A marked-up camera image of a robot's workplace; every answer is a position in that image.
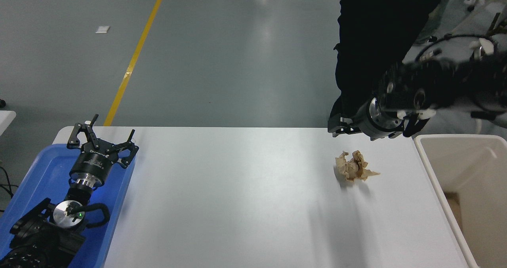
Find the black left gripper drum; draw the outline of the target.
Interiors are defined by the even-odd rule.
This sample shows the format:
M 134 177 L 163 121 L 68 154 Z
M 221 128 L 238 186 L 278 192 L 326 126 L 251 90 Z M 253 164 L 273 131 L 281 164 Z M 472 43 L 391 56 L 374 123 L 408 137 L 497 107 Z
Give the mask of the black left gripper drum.
M 105 184 L 112 166 L 119 160 L 119 152 L 111 148 L 96 149 L 91 143 L 81 147 L 81 153 L 72 166 L 69 176 L 72 180 L 93 176 L 96 184 Z

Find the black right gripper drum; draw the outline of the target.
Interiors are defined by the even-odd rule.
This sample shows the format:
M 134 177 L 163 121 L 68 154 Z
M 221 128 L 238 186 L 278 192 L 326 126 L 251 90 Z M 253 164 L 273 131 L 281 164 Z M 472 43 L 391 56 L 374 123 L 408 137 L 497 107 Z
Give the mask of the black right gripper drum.
M 394 113 L 382 110 L 376 98 L 360 107 L 353 117 L 353 125 L 372 141 L 398 136 L 398 118 Z

